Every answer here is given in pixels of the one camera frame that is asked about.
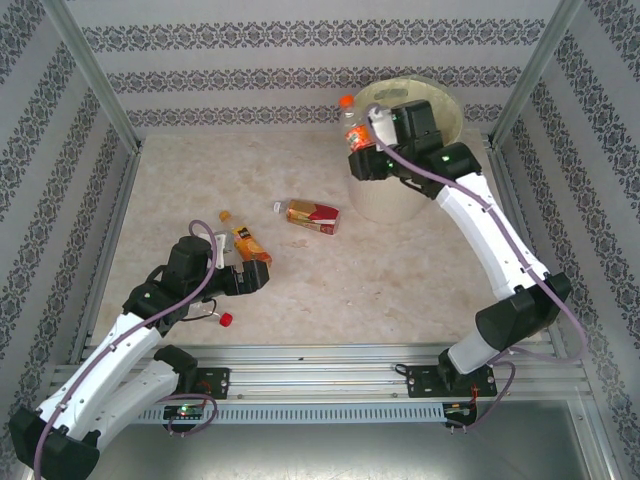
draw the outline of bottle label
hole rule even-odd
[[[352,152],[373,145],[373,141],[369,137],[369,132],[365,125],[358,125],[357,127],[352,128],[345,137]]]
[[[302,200],[292,200],[287,211],[289,222],[327,235],[336,232],[339,216],[337,208]]]
[[[247,230],[246,228],[239,229],[237,235],[238,237],[240,237],[240,239],[249,238],[251,236],[249,230]]]

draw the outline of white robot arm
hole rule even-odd
[[[75,374],[35,411],[21,407],[12,415],[9,431],[20,461],[34,467],[36,445],[47,423],[53,422],[42,450],[42,475],[47,480],[85,479],[100,452],[142,411],[178,387],[181,393],[194,393],[197,360],[172,345],[158,350],[142,372],[120,385],[171,327],[185,319],[189,305],[183,302],[183,307],[166,315],[161,312],[168,312],[168,307],[196,292],[196,287],[204,285],[197,295],[194,293],[191,303],[208,302],[220,294],[252,293],[269,280],[263,262],[244,262],[242,272],[234,266],[225,266],[223,253],[230,245],[228,232],[215,234],[215,258],[208,238],[181,238],[174,245],[167,265],[155,269],[142,285],[133,289],[123,306],[124,312]],[[216,268],[207,281],[210,262],[215,262]],[[161,317],[157,322],[140,328],[158,313]],[[136,326],[139,328],[130,333]],[[126,339],[114,343],[125,332],[129,332]],[[111,352],[102,358],[107,349]],[[83,375],[84,380],[76,385]],[[63,404],[63,397],[72,385],[76,385],[75,392],[68,404]]]
[[[551,324],[560,309],[556,300],[564,301],[571,287],[566,275],[551,275],[524,245],[469,148],[462,143],[443,146],[429,102],[415,100],[392,109],[372,106],[368,122],[384,146],[352,153],[351,174],[362,181],[395,176],[436,200],[475,251],[498,300],[476,314],[467,337],[440,355],[438,373],[451,390],[462,377]]]

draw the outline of red bottle cap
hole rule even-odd
[[[342,109],[353,107],[354,104],[355,99],[353,98],[353,95],[345,95],[340,99],[340,108]]]
[[[231,315],[230,313],[223,313],[220,317],[220,325],[222,325],[223,327],[228,327],[229,325],[231,325],[232,321],[233,315]]]

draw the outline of damask pattern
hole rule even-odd
[[[129,162],[132,161],[132,156],[133,154],[129,154],[127,156],[127,159],[125,160],[124,165],[122,167],[122,173],[120,174],[120,179],[118,180],[118,186],[116,187],[116,193],[115,193],[115,196],[113,197],[113,204],[109,209],[109,218],[107,219],[107,223],[105,224],[106,226],[102,234],[102,239],[100,240],[100,247],[98,248],[96,261],[93,265],[93,270],[91,271],[91,276],[89,277],[89,281],[87,282],[87,292],[85,293],[84,299],[82,301],[82,308],[80,308],[80,313],[78,314],[78,319],[76,320],[76,328],[73,332],[73,338],[71,339],[71,342],[70,342],[69,353],[67,354],[68,355],[67,363],[71,363],[71,355],[73,354],[73,347],[75,346],[76,341],[78,340],[78,334],[80,333],[80,326],[82,324],[84,312],[86,311],[87,306],[89,305],[89,296],[93,291],[93,282],[96,279],[96,275],[98,274],[98,267],[100,266],[100,260],[102,258],[102,249],[107,243],[107,236],[109,235],[109,229],[111,228],[111,220],[113,219],[113,214],[116,211],[118,198],[120,197],[120,190],[122,188],[122,184],[124,183],[125,175],[127,174],[127,168],[129,166]]]
[[[533,45],[542,19],[413,19],[129,25],[82,29],[95,52],[357,45]]]
[[[573,93],[582,106],[582,111],[591,123],[602,150],[618,177],[624,193],[631,200],[640,222],[640,163],[638,147],[627,135],[627,127],[616,114],[613,103],[604,92],[593,68],[586,60],[573,35],[567,34],[555,52],[555,57]]]
[[[100,103],[89,89],[84,96],[82,105],[73,120],[55,166],[47,180],[42,197],[33,220],[29,224],[28,233],[24,236],[24,243],[18,250],[17,258],[13,261],[13,269],[9,272],[0,298],[0,360],[11,342],[12,331],[16,320],[22,313],[25,295],[31,288],[35,270],[40,264],[41,255],[53,230],[65,194],[73,178],[82,150],[89,136]]]
[[[0,159],[0,222],[11,205],[11,198],[22,182],[26,167],[42,140],[76,64],[64,43],[60,43],[7,141]]]
[[[602,333],[598,312],[580,271],[562,216],[521,118],[516,121],[511,134],[518,148],[520,160],[524,164],[549,240],[555,250],[556,260],[571,281],[572,292],[569,300],[587,333],[589,351],[593,355],[592,360],[596,365],[598,378],[603,384],[602,391],[606,396],[613,422],[617,426],[618,437],[625,446],[625,453],[629,455],[632,472],[640,476],[640,425],[637,423],[637,415],[632,411],[631,398],[624,391],[625,384],[620,380],[620,369],[612,353],[613,346]]]
[[[65,301],[73,287],[73,280],[87,244],[91,225],[100,204],[100,197],[109,176],[118,144],[118,134],[115,128],[111,126],[100,147],[100,153],[76,214],[76,220],[67,241],[67,248],[62,254],[62,261],[56,273],[54,284],[51,286],[51,294],[47,298],[46,307],[42,312],[43,317],[38,324],[38,331],[33,338],[33,343],[29,350],[29,360],[24,364],[24,372],[19,382],[20,388],[14,394],[15,401],[9,409],[9,415],[13,415],[20,405],[32,407],[36,401],[44,367],[49,360],[58,326],[63,317]],[[5,432],[3,432],[0,440],[0,448],[2,448],[0,465],[7,465],[8,468],[13,453],[6,425],[4,429]]]
[[[464,106],[464,118],[468,122],[495,122],[502,113],[502,105],[476,103]]]
[[[636,82],[640,81],[640,15],[629,0],[587,0],[589,9],[609,34],[609,40],[627,62]]]
[[[466,105],[465,116],[471,122],[493,122],[502,105]],[[165,108],[128,110],[134,127],[178,127],[203,125],[279,125],[336,123],[337,105],[294,107],[220,107],[220,108]]]
[[[0,21],[0,85],[11,74],[22,50],[44,18],[44,8],[38,0],[15,0]]]
[[[567,127],[544,82],[538,83],[531,94],[531,101],[544,125],[553,151],[558,156],[560,168],[582,214],[609,288],[615,294],[616,304],[622,311],[622,319],[627,322],[627,330],[635,340],[635,347],[640,349],[640,288],[635,284],[634,276],[629,273],[632,269],[622,256],[622,249],[618,247],[616,235],[611,232],[607,214],[600,206],[587,169],[573,146]]]
[[[522,214],[522,221],[524,222],[524,228],[527,231],[527,236],[526,238],[523,238],[523,241],[525,243],[525,245],[527,245],[527,247],[529,247],[529,250],[531,250],[531,252],[533,252],[533,254],[539,258],[538,255],[538,251],[536,250],[535,245],[533,244],[533,231],[531,230],[531,226],[529,225],[529,222],[527,221],[527,215],[525,214],[525,209],[522,206],[522,201],[520,200],[520,196],[517,193],[518,190],[518,186],[513,182],[513,175],[511,175],[511,171],[509,170],[509,162],[507,162],[507,155],[504,152],[504,148],[502,148],[502,146],[499,145],[492,145],[493,148],[498,148],[500,149],[500,154],[502,155],[502,158],[504,160],[504,166],[505,168],[509,171],[509,178],[511,178],[511,184],[513,186],[513,190],[516,192],[516,201],[518,202],[518,208],[520,209],[520,213]]]
[[[364,88],[401,75],[422,75],[447,87],[511,88],[519,67],[331,67],[112,73],[118,94],[292,88]]]

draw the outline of wire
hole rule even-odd
[[[41,475],[42,453],[44,450],[44,443],[47,437],[49,436],[49,434],[51,433],[51,429],[53,428],[53,425],[55,424],[56,420],[58,420],[58,417],[62,414],[64,409],[66,409],[66,405],[69,403],[69,400],[71,400],[71,397],[73,396],[73,394],[76,392],[76,390],[78,390],[82,382],[89,376],[89,374],[96,367],[96,365],[98,365],[107,355],[109,355],[109,353],[111,353],[112,351],[115,351],[118,345],[120,345],[133,333],[137,332],[141,328],[146,327],[147,325],[151,325],[157,322],[165,315],[168,315],[169,313],[174,312],[185,305],[188,305],[191,302],[191,300],[193,300],[202,291],[202,289],[207,286],[207,284],[211,280],[211,277],[213,276],[213,272],[216,269],[215,258],[217,254],[217,246],[216,246],[215,236],[213,234],[213,231],[209,227],[209,225],[207,225],[202,220],[192,220],[191,223],[189,223],[189,233],[191,235],[196,236],[195,233],[193,232],[193,227],[195,225],[200,225],[201,227],[203,227],[206,230],[211,240],[211,251],[213,254],[211,259],[211,267],[207,271],[207,274],[205,275],[204,280],[202,280],[202,283],[198,285],[193,292],[191,292],[185,298],[180,300],[178,303],[172,305],[171,307],[159,313],[156,313],[155,315],[153,315],[152,317],[149,317],[144,322],[140,322],[137,325],[134,325],[133,327],[131,327],[126,332],[124,332],[122,335],[116,338],[113,342],[107,345],[103,350],[101,350],[100,353],[98,353],[98,355],[96,355],[96,357],[91,361],[91,363],[89,363],[89,365],[87,365],[87,367],[81,371],[80,375],[78,375],[78,378],[75,380],[75,382],[71,384],[67,392],[62,397],[62,400],[60,400],[60,403],[56,406],[55,410],[51,414],[51,418],[49,419],[47,424],[44,426],[44,429],[40,434],[40,438],[38,439],[38,444],[36,446],[36,451],[35,451],[34,460],[33,460],[33,472],[34,472],[35,480],[42,480],[42,475]]]
[[[442,183],[443,185],[446,185],[450,188],[459,190],[465,195],[467,195],[468,197],[475,200],[478,204],[480,204],[480,206],[484,208],[487,213],[489,213],[489,215],[495,222],[496,226],[500,230],[500,233],[502,234],[506,242],[509,244],[509,247],[517,257],[518,261],[524,268],[525,272],[529,274],[529,276],[533,279],[533,281],[553,301],[553,303],[555,303],[558,306],[558,308],[565,313],[565,315],[569,318],[569,321],[573,324],[576,331],[578,332],[578,335],[580,336],[580,343],[581,343],[580,350],[575,355],[566,357],[566,358],[557,358],[557,357],[551,357],[549,355],[541,355],[539,353],[531,352],[521,347],[510,347],[510,350],[513,352],[529,355],[531,357],[537,358],[538,360],[544,360],[544,361],[553,362],[553,363],[573,363],[576,360],[579,360],[580,358],[582,358],[582,355],[587,349],[587,343],[588,343],[587,335],[584,329],[582,328],[582,325],[580,325],[580,322],[575,317],[573,312],[569,309],[569,307],[567,307],[567,305],[562,300],[560,300],[560,298],[554,293],[554,291],[551,290],[551,288],[549,288],[549,286],[546,283],[544,283],[544,281],[540,277],[538,277],[538,275],[536,275],[536,273],[533,271],[533,269],[531,268],[531,264],[527,261],[525,256],[522,254],[518,246],[513,241],[513,238],[509,234],[509,231],[507,230],[506,226],[502,223],[502,219],[493,210],[493,206],[489,204],[487,201],[485,201],[480,195],[469,190],[465,186],[460,185],[452,180],[449,180],[446,177],[437,175],[435,173],[429,172],[428,170],[424,170],[414,165],[413,163],[409,162],[407,159],[402,157],[402,155],[395,152],[391,147],[389,147],[382,140],[380,140],[380,138],[376,135],[375,129],[371,125],[371,119],[369,118],[369,114],[371,114],[371,112],[373,112],[374,110],[377,111],[377,109],[379,108],[380,108],[380,105],[377,103],[373,103],[366,108],[367,114],[365,115],[365,124],[367,126],[367,130],[369,131],[369,135],[371,136],[371,138],[375,140],[375,142],[380,146],[380,148],[382,148],[382,150],[387,155],[389,155],[393,160],[398,162],[403,167],[411,170],[414,173],[417,173],[418,175],[422,175],[423,177],[428,178],[429,180],[433,180],[435,182]],[[508,353],[508,350],[505,350],[501,354],[497,355],[491,361],[495,361],[501,358],[506,353]]]
[[[160,274],[160,273],[164,273],[164,271],[166,270],[167,266],[166,265],[158,265],[156,268],[154,268],[151,273],[147,276],[147,282],[154,282],[156,277]]]
[[[214,313],[216,313],[216,309],[218,308],[218,301],[215,298],[212,298],[211,302],[213,302],[213,309],[211,310],[210,313],[206,313],[204,315],[198,315],[197,317],[183,318],[180,321],[181,322],[194,322],[196,320],[202,320],[203,318],[211,317]]]
[[[175,430],[172,430],[171,426],[173,425],[173,421],[178,419],[179,417],[171,417],[169,419],[169,424],[167,425],[167,430],[169,431],[169,435],[178,434],[184,438],[190,435],[194,435],[204,430],[205,428],[207,428],[209,425],[211,425],[211,422],[213,422],[213,420],[218,416],[218,402],[216,402],[212,396],[205,395],[204,393],[179,393],[176,395],[169,395],[168,397],[164,397],[162,400],[158,402],[158,403],[161,403],[161,402],[168,402],[170,400],[197,400],[197,399],[203,400],[201,408],[204,408],[204,405],[206,404],[206,402],[211,402],[211,405],[213,405],[213,413],[211,414],[211,417],[207,418],[204,422],[199,424],[197,427],[192,428],[188,432],[176,432]]]
[[[471,387],[471,401],[469,402],[469,404],[471,405],[469,409],[471,411],[477,408],[478,406],[477,401],[478,401],[478,387],[474,383],[473,386]]]
[[[393,366],[393,369],[396,373],[402,375],[403,377],[407,376],[407,372],[409,371],[409,367],[407,367],[404,363],[396,363]]]
[[[507,392],[509,391],[509,388],[511,388],[511,384],[513,383],[513,379],[516,376],[516,366],[513,364],[513,362],[504,361],[504,362],[498,362],[498,363],[494,364],[494,366],[496,366],[496,367],[500,367],[500,366],[503,366],[503,365],[506,365],[509,368],[511,368],[511,373],[509,374],[509,378],[507,379],[507,383],[504,384],[504,387],[502,388],[502,390],[500,391],[500,393],[498,394],[496,399],[493,401],[493,403],[491,403],[491,406],[487,409],[487,411],[484,412],[484,414],[480,418],[478,418],[475,422],[473,422],[469,426],[463,424],[462,422],[458,422],[457,420],[450,420],[450,419],[447,419],[447,423],[451,423],[451,424],[453,424],[453,425],[455,425],[457,427],[460,427],[460,428],[462,428],[464,433],[467,433],[467,432],[470,432],[472,430],[475,430],[476,428],[478,428],[479,425],[481,425],[482,423],[484,423],[487,420],[487,418],[498,407],[498,405],[500,404],[500,402],[502,401],[504,396],[507,394]]]

